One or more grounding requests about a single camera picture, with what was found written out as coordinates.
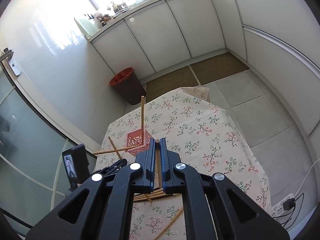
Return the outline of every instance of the device screen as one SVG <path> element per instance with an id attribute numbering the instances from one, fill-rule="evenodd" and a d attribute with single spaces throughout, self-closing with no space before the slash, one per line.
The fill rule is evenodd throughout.
<path id="1" fill-rule="evenodd" d="M 77 178 L 77 174 L 76 174 L 76 169 L 75 169 L 75 166 L 73 164 L 73 159 L 72 159 L 72 156 L 71 154 L 68 154 L 68 155 L 64 155 L 63 157 L 63 160 L 64 160 L 64 164 L 67 168 L 67 174 L 70 178 Z"/>

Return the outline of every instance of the power strip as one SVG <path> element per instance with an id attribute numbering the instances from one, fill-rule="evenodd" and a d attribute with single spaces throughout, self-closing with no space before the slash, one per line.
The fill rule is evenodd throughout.
<path id="1" fill-rule="evenodd" d="M 272 214 L 271 214 L 272 217 L 281 216 L 285 211 L 287 211 L 283 209 L 283 203 L 287 201 L 289 198 L 294 198 L 293 193 L 290 193 L 285 198 L 280 200 L 277 204 L 272 206 Z"/>

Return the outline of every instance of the trash can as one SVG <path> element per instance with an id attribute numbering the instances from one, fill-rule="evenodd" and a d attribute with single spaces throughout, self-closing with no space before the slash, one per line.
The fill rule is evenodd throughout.
<path id="1" fill-rule="evenodd" d="M 133 67 L 119 72 L 110 81 L 110 86 L 117 91 L 130 105 L 141 102 L 141 96 L 146 96 L 146 91 L 141 85 Z"/>

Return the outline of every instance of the table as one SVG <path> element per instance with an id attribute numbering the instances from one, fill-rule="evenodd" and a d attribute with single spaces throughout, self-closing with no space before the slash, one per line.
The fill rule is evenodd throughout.
<path id="1" fill-rule="evenodd" d="M 153 138 L 166 137 L 168 150 L 179 153 L 181 161 L 199 173 L 225 174 L 261 208 L 271 214 L 269 181 L 247 142 L 235 127 L 229 113 L 209 102 L 209 89 L 184 87 L 172 90 L 145 104 L 144 124 Z M 125 147 L 126 134 L 140 124 L 141 108 L 111 123 L 101 149 L 112 149 L 111 136 L 117 148 Z M 133 163 L 135 157 L 120 154 Z M 115 153 L 98 155 L 95 170 L 118 160 Z M 181 195 L 133 205 L 130 239 L 153 240 L 183 207 Z M 180 215 L 159 239 L 186 239 L 185 222 Z"/>

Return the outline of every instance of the pink plastic container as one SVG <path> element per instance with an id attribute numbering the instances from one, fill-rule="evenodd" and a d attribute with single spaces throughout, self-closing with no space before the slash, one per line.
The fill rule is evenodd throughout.
<path id="1" fill-rule="evenodd" d="M 146 128 L 144 128 L 144 142 L 142 144 L 142 138 L 141 138 L 141 129 L 134 130 L 132 132 L 127 133 L 127 147 L 140 145 L 136 148 L 126 150 L 126 152 L 129 152 L 133 156 L 137 156 L 139 152 L 143 152 L 149 149 L 150 146 L 150 139 L 152 138 L 151 134 L 148 133 Z"/>

